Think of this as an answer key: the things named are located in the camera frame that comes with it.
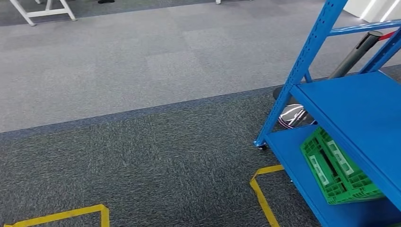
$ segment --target green plastic crate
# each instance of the green plastic crate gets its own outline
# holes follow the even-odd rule
[[[301,150],[329,204],[366,201],[384,197],[381,191],[321,127],[305,140],[301,145]],[[331,184],[322,182],[322,174],[319,175],[318,170],[316,170],[317,165],[311,160],[313,155],[321,157],[317,159],[318,166],[324,166],[321,168],[323,175],[328,180],[333,179],[333,183],[336,185],[335,190]]]

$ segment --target red strap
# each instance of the red strap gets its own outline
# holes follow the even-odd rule
[[[385,39],[390,38],[394,33],[395,33],[395,31],[390,32],[389,34],[383,35],[382,37],[379,38],[379,41],[380,41],[380,40],[385,40]]]

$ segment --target gray carpet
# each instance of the gray carpet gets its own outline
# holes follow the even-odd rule
[[[19,0],[27,12],[44,10],[44,3],[37,4],[34,0]],[[116,0],[114,3],[98,4],[98,0],[67,0],[75,17],[91,17],[113,13],[131,12],[145,9],[157,9],[173,6],[214,2],[215,0]],[[58,0],[53,1],[52,9],[63,8]],[[33,17],[35,23],[47,21],[69,20],[67,14]],[[24,18],[18,13],[9,0],[0,0],[0,26],[26,24]]]
[[[400,81],[401,66],[384,69]],[[269,226],[248,181],[274,87],[0,134],[0,220],[95,204],[111,226]],[[258,181],[282,227],[317,220],[284,172]],[[48,226],[97,226],[98,214]]]
[[[322,3],[204,3],[0,26],[0,132],[283,84]],[[336,26],[362,22],[342,13]],[[312,76],[328,76],[361,36],[329,37]]]

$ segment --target blue shelf tier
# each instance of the blue shelf tier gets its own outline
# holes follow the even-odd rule
[[[376,71],[290,93],[401,210],[401,85]]]
[[[401,221],[388,200],[329,205],[300,150],[316,129],[310,125],[265,135],[265,139],[320,223],[325,227],[386,227]]]

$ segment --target blue metal shelf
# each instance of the blue metal shelf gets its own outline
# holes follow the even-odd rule
[[[388,199],[342,205],[326,202],[299,148],[315,129],[316,125],[310,125],[278,131],[265,139],[320,223],[325,227],[386,227],[400,222],[401,211]]]
[[[401,28],[358,75],[311,81],[309,66],[328,36],[401,26],[401,20],[333,29],[347,0],[326,0],[258,138],[269,145],[323,226],[368,227],[399,222],[401,213],[401,86],[379,69],[401,49]],[[305,77],[307,84],[300,84]],[[328,205],[299,146],[315,126],[271,132],[295,97],[382,190],[381,201]]]
[[[382,72],[293,86],[291,94],[401,209],[401,85]]]

